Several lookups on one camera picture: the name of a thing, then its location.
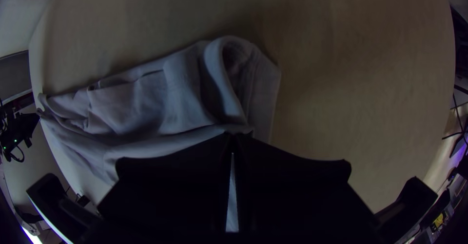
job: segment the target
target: white cloth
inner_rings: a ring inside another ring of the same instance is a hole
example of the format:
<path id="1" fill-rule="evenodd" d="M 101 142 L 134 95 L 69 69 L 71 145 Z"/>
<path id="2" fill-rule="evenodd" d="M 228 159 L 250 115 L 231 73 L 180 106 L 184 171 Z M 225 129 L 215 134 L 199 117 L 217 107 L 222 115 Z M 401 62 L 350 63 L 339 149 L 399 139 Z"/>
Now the white cloth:
<path id="1" fill-rule="evenodd" d="M 38 114 L 68 157 L 114 184 L 122 157 L 165 156 L 226 131 L 268 142 L 279 82 L 256 46 L 228 36 L 77 92 L 39 94 Z"/>

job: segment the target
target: wall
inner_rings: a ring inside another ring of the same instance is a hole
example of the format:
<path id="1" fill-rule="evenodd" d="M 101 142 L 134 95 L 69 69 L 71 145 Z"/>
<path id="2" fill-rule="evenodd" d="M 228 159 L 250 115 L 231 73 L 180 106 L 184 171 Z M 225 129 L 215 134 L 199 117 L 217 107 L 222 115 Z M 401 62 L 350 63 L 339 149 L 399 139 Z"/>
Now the wall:
<path id="1" fill-rule="evenodd" d="M 28 49 L 51 0 L 0 0 L 0 57 Z"/>

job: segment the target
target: beige table surface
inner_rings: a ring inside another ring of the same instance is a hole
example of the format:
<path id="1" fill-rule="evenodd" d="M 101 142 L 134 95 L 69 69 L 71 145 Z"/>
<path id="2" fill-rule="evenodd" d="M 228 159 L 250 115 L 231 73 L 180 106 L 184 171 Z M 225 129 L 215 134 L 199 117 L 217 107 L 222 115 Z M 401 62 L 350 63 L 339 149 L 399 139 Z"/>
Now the beige table surface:
<path id="1" fill-rule="evenodd" d="M 424 178 L 454 78 L 447 0 L 54 0 L 30 43 L 33 90 L 75 89 L 227 34 L 258 44 L 283 72 L 273 145 L 348 160 L 373 211 Z M 109 186 L 44 132 L 72 188 L 98 202 Z"/>

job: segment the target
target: round table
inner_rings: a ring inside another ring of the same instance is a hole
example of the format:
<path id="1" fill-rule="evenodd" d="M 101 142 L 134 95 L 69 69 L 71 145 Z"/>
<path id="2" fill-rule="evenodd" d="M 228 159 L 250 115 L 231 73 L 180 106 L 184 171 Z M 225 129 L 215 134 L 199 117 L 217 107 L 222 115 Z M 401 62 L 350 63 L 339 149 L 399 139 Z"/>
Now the round table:
<path id="1" fill-rule="evenodd" d="M 447 0 L 53 0 L 30 43 L 33 91 L 74 90 L 222 35 L 257 44 L 282 70 L 272 145 L 346 159 L 373 211 L 424 177 L 454 79 Z M 72 188 L 98 202 L 109 186 L 44 132 Z"/>

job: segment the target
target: wire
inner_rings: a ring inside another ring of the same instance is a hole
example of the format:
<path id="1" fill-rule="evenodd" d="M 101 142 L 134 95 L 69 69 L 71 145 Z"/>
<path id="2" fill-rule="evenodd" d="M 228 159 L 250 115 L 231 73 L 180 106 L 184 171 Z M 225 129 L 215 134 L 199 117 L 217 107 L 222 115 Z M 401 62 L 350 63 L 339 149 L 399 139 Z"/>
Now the wire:
<path id="1" fill-rule="evenodd" d="M 462 133 L 464 133 L 465 130 L 462 126 L 462 120 L 460 119 L 460 114 L 458 114 L 458 105 L 457 105 L 457 100 L 455 99 L 455 94 L 452 94 L 452 97 L 453 97 L 453 103 L 455 104 L 455 111 L 457 112 L 458 123 L 460 124 L 460 130 Z M 468 146 L 468 142 L 465 138 L 465 135 L 463 134 L 462 137 L 463 137 L 463 140 L 465 141 L 465 144 Z"/>
<path id="2" fill-rule="evenodd" d="M 21 152 L 21 154 L 23 155 L 23 158 L 22 159 L 18 159 L 14 154 L 10 153 L 10 156 L 13 160 L 19 162 L 19 163 L 22 163 L 24 162 L 24 153 L 23 153 L 23 150 L 21 150 L 21 148 L 19 146 L 16 146 L 16 148 L 18 148 L 18 150 Z"/>
<path id="3" fill-rule="evenodd" d="M 452 133 L 452 134 L 450 134 L 450 135 L 447 135 L 447 136 L 443 137 L 442 139 L 445 140 L 445 139 L 447 139 L 447 138 L 450 138 L 450 137 L 452 137 L 452 136 L 459 135 L 459 134 L 462 134 L 462 133 L 465 133 L 465 134 L 466 134 L 466 133 L 468 133 L 468 132 L 462 132 L 462 131 L 455 132 L 455 133 Z"/>

